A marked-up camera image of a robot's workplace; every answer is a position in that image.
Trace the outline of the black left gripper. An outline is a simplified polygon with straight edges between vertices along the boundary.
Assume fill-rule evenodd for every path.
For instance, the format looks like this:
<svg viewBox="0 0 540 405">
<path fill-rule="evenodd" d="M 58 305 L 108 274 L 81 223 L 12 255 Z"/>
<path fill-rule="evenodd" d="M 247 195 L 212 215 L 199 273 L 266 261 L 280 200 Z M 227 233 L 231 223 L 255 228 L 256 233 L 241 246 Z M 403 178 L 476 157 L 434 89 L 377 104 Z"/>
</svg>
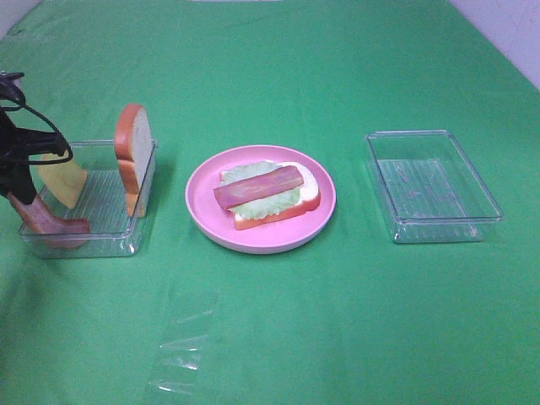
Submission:
<svg viewBox="0 0 540 405">
<path fill-rule="evenodd" d="M 36 197 L 29 165 L 56 165 L 73 159 L 73 150 L 56 125 L 37 111 L 33 114 L 51 132 L 16 127 L 8 113 L 1 112 L 1 195 L 12 195 L 24 205 Z"/>
</svg>

